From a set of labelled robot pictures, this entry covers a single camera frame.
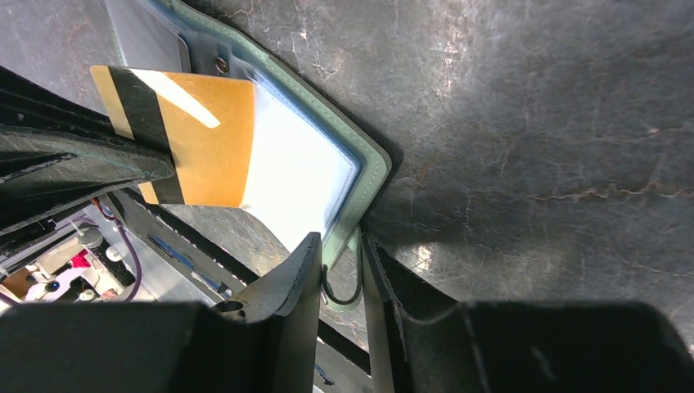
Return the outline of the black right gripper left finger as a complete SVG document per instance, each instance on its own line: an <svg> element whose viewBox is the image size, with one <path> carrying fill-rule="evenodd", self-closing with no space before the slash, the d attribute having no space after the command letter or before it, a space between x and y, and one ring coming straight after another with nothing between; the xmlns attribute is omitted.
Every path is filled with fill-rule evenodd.
<svg viewBox="0 0 694 393"><path fill-rule="evenodd" d="M310 392L321 238L216 306L33 303L1 317L4 392Z"/></svg>

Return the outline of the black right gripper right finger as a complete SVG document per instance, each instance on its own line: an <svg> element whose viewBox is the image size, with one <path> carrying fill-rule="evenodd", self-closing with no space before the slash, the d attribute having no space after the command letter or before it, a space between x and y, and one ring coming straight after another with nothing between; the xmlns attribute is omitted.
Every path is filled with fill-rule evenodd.
<svg viewBox="0 0 694 393"><path fill-rule="evenodd" d="M670 321L634 301L458 301L362 240L377 392L690 392Z"/></svg>

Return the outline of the green card holder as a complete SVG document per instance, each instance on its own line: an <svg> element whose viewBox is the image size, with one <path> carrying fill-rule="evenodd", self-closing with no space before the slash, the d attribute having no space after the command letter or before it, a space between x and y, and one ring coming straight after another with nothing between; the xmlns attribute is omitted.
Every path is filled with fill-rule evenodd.
<svg viewBox="0 0 694 393"><path fill-rule="evenodd" d="M392 167L387 152L240 31L181 1L106 4L117 67L249 80L255 132L241 206L288 250L322 238L322 274L359 248L359 222Z"/></svg>

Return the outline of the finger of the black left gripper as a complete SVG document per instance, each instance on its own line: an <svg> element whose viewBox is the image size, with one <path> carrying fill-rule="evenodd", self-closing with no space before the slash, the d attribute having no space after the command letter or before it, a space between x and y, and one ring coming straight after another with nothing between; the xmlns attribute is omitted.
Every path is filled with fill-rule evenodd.
<svg viewBox="0 0 694 393"><path fill-rule="evenodd" d="M161 148L121 137L103 114L1 69L3 235L173 174Z"/></svg>

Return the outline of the gold striped credit card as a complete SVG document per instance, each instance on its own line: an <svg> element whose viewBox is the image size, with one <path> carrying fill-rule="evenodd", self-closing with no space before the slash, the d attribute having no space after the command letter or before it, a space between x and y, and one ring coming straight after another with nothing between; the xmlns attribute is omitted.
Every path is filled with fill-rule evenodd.
<svg viewBox="0 0 694 393"><path fill-rule="evenodd" d="M150 204L241 206L255 132L255 87L228 79L95 65L116 134L162 151L168 178L141 183Z"/></svg>

